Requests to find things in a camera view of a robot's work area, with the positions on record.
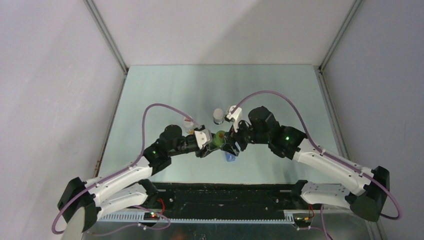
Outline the blue pill organizer box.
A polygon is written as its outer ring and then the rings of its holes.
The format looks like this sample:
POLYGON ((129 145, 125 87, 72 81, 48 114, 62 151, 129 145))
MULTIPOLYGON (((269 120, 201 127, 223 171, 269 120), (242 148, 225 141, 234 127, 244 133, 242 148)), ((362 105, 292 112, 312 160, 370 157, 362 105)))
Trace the blue pill organizer box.
POLYGON ((224 153, 224 156, 225 156, 225 160, 226 160, 228 163, 234 162, 234 161, 236 160, 236 158, 237 158, 235 155, 233 155, 233 154, 231 154, 231 153, 229 153, 229 152, 225 152, 225 153, 224 153))

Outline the green pill bottle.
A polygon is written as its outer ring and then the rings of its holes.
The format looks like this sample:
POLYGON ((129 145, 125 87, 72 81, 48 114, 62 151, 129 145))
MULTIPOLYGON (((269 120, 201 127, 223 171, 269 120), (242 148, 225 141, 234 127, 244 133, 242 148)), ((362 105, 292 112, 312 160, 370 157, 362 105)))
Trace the green pill bottle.
POLYGON ((226 140, 225 140, 225 134, 226 134, 226 132, 223 131, 223 130, 217 131, 214 134, 213 139, 212 139, 213 145, 216 146, 216 147, 218 147, 218 148, 221 148, 225 144, 225 142, 226 142, 226 140))

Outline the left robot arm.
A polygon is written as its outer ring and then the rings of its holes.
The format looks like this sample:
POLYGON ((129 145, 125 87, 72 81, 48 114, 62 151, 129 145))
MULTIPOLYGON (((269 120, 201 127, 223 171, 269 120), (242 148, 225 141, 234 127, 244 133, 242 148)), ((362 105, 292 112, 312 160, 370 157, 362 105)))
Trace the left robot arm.
POLYGON ((218 149, 214 140, 221 141, 223 133, 211 133, 204 126, 184 136, 178 125, 169 125, 158 139, 137 159, 108 176, 86 181, 70 180, 57 204, 59 216, 69 223, 79 209, 85 211, 83 231, 89 230, 99 219, 133 206, 153 208, 158 202, 158 191, 149 177, 172 163, 172 156, 195 153, 198 158, 218 149))

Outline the white bottle orange label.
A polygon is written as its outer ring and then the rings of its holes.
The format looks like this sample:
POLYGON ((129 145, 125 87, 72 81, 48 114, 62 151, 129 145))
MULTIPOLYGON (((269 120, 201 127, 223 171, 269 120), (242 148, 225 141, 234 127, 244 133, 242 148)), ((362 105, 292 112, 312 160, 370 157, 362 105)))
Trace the white bottle orange label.
POLYGON ((186 133, 189 135, 194 134, 195 128, 197 127, 197 125, 187 117, 183 118, 183 126, 186 133))

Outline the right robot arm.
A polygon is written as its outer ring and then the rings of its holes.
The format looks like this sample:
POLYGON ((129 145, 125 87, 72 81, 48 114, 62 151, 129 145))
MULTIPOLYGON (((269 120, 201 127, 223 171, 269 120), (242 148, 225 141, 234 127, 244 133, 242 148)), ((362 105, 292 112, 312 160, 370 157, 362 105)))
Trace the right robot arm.
POLYGON ((290 193, 295 208, 331 205, 349 209, 369 222, 377 222, 382 217, 390 190, 390 173, 384 167, 371 169, 327 151, 312 143, 305 132, 280 125, 264 106, 251 110, 249 121, 245 121, 241 108, 233 105, 224 119, 231 122, 232 127, 225 134, 223 150, 238 156, 249 144, 266 145, 276 156, 308 165, 338 181, 298 180, 290 193))

